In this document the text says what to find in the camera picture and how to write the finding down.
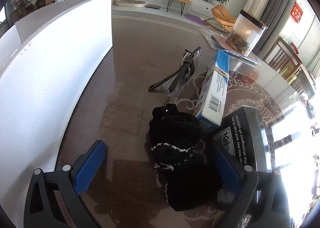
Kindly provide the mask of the black rectangular box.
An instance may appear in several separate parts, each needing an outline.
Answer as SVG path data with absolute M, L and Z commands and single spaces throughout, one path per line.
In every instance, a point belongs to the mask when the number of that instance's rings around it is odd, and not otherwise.
M 243 106 L 228 114 L 213 134 L 213 140 L 220 142 L 242 165 L 258 172 L 272 171 L 267 135 L 258 109 Z

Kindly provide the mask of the black velvet pouch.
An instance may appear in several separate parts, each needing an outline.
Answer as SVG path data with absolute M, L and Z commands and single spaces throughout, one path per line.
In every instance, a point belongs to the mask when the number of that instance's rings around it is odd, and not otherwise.
M 147 137 L 148 156 L 170 207 L 180 212 L 216 201 L 222 180 L 195 116 L 176 104 L 155 107 Z

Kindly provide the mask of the blue white medicine box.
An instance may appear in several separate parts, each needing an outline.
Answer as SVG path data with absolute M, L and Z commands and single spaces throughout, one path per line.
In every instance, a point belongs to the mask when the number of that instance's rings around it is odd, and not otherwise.
M 208 68 L 193 111 L 203 132 L 213 131 L 221 125 L 229 80 L 228 73 L 229 55 L 219 49 L 214 62 Z

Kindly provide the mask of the wooden dining chair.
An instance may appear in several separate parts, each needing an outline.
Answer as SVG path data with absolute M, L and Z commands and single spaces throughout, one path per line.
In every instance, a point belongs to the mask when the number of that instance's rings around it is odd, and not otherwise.
M 274 69 L 300 95 L 312 98 L 316 93 L 315 80 L 295 52 L 297 49 L 278 37 L 263 61 Z

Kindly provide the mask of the white cardboard box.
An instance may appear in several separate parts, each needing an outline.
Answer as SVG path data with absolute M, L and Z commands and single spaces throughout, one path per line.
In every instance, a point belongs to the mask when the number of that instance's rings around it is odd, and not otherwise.
M 112 0 L 56 2 L 1 37 L 1 207 L 16 227 L 33 171 L 55 168 L 74 108 L 112 45 Z

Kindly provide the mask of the clear plastic jar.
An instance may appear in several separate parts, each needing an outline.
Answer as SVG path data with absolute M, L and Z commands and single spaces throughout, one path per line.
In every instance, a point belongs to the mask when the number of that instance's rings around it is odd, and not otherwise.
M 248 56 L 267 28 L 255 16 L 241 10 L 226 43 L 241 55 Z

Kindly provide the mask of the orange rocking chair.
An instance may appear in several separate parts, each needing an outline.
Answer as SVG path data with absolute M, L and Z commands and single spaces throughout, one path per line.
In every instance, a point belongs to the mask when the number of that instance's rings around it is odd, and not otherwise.
M 218 4 L 213 7 L 211 12 L 213 16 L 210 19 L 204 20 L 206 24 L 217 29 L 210 23 L 210 21 L 217 22 L 222 27 L 222 32 L 224 33 L 229 33 L 233 30 L 237 18 L 233 17 L 223 4 Z

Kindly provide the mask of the purple floor mat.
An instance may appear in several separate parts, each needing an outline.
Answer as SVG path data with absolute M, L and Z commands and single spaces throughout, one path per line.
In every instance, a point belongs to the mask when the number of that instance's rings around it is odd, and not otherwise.
M 205 20 L 201 19 L 200 17 L 198 16 L 195 16 L 195 15 L 192 15 L 192 14 L 184 14 L 184 17 L 191 21 L 191 22 L 194 22 L 196 24 L 200 24 L 202 26 L 208 26 L 208 24 L 206 23 Z

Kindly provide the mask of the wooden bench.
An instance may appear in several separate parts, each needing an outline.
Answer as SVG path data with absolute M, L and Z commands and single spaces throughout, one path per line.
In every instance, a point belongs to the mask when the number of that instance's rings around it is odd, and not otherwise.
M 192 1 L 191 0 L 168 0 L 168 3 L 167 3 L 167 8 L 166 10 L 169 11 L 173 2 L 176 1 L 176 2 L 179 2 L 180 3 L 180 13 L 181 15 L 183 15 L 184 13 L 184 8 L 185 8 L 185 5 L 191 5 L 192 4 Z

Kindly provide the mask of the round beige floor cushion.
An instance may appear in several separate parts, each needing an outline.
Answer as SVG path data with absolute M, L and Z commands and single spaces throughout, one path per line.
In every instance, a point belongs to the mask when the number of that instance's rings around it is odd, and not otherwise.
M 114 5 L 119 7 L 144 8 L 146 3 L 144 1 L 136 0 L 118 0 Z

